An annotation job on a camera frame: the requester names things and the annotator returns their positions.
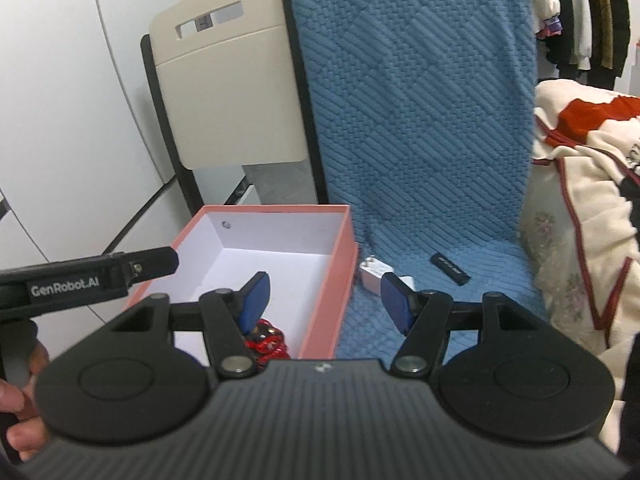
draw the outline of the pink box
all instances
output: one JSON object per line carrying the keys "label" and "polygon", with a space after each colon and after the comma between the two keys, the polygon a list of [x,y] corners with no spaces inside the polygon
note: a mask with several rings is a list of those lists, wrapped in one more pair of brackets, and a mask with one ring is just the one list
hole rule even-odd
{"label": "pink box", "polygon": [[[172,247],[177,272],[144,283],[127,306],[153,292],[197,301],[264,270],[271,301],[263,316],[284,332],[291,356],[334,356],[358,257],[349,206],[204,206]],[[177,333],[175,344],[206,361],[199,334]]]}

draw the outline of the chair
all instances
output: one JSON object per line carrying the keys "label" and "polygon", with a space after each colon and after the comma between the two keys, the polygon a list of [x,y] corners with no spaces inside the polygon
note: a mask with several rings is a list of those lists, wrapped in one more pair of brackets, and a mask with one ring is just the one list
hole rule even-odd
{"label": "chair", "polygon": [[[529,0],[291,0],[328,197],[361,256],[418,288],[499,290],[545,317],[518,243],[533,142]],[[441,252],[471,280],[429,262]],[[452,334],[447,358],[475,344]],[[357,285],[337,357],[388,363],[402,336]]]}

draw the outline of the chair seat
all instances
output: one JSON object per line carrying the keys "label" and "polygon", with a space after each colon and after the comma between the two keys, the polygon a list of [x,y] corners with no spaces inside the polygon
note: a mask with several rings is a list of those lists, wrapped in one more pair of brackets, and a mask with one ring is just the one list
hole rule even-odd
{"label": "chair seat", "polygon": [[[447,258],[471,276],[463,286],[457,286],[431,264],[430,256],[401,254],[386,262],[394,266],[398,276],[413,276],[418,290],[440,290],[456,301],[480,301],[482,294],[496,290],[546,319],[542,296],[532,283],[527,255],[517,243],[492,240],[447,250]],[[445,361],[475,345],[476,340],[473,331],[452,333]],[[394,326],[380,297],[357,283],[342,324],[336,357],[379,358],[389,366],[403,341],[404,336]]]}

